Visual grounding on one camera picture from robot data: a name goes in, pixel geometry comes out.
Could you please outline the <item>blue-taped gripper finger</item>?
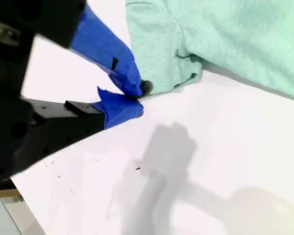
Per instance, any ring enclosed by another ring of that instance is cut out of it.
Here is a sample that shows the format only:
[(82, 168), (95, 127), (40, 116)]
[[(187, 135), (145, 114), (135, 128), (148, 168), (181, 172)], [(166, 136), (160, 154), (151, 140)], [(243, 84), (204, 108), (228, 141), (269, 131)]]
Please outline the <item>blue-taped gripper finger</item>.
[(139, 74), (134, 55), (85, 0), (36, 0), (34, 15), (38, 33), (54, 44), (69, 49), (104, 70), (114, 85), (127, 96), (146, 96), (152, 82)]
[(28, 100), (33, 114), (26, 135), (27, 166), (143, 114), (144, 108), (136, 99), (102, 89), (98, 94), (100, 101), (94, 103)]

